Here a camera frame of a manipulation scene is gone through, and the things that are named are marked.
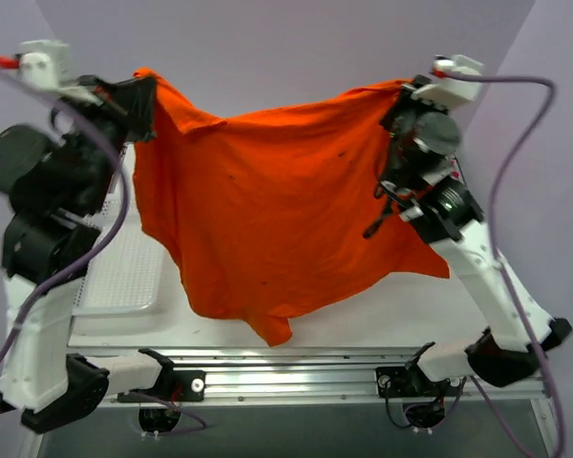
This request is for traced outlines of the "orange t-shirt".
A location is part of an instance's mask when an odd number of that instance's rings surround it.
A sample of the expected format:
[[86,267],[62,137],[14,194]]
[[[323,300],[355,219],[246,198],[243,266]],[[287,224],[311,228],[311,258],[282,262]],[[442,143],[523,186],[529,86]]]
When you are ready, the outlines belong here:
[[247,323],[267,344],[290,321],[392,273],[445,279],[447,262],[398,217],[365,239],[399,80],[308,104],[218,117],[155,76],[156,137],[135,146],[143,232],[180,272],[192,310]]

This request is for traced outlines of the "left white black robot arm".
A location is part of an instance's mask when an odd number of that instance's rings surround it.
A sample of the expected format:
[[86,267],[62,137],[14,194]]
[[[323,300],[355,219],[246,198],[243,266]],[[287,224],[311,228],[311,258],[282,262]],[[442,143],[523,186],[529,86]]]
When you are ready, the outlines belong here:
[[122,169],[123,147],[155,134],[153,77],[109,83],[86,75],[80,82],[91,100],[63,96],[60,105],[84,128],[59,140],[28,124],[0,134],[0,194],[13,210],[1,265],[10,282],[31,290],[8,313],[0,412],[19,411],[22,425],[37,434],[85,418],[107,396],[162,400],[174,386],[173,362],[152,349],[97,359],[68,349],[73,309],[66,298],[116,234],[85,218],[101,211]]

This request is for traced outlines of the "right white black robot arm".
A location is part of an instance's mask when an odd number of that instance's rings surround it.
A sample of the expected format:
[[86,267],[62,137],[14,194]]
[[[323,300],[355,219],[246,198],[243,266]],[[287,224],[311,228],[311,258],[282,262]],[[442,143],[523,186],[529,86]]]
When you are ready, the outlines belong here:
[[408,388],[419,394],[447,379],[469,376],[496,387],[522,381],[540,368],[534,344],[547,352],[572,332],[568,320],[551,317],[535,302],[524,304],[529,323],[522,323],[511,295],[526,297],[527,291],[518,279],[505,283],[501,272],[507,264],[493,258],[483,211],[453,175],[451,160],[461,136],[450,111],[477,93],[472,83],[434,83],[418,75],[401,85],[380,121],[390,141],[374,195],[388,201],[364,238],[398,216],[447,261],[486,321],[472,340],[428,343],[416,353],[404,373]]

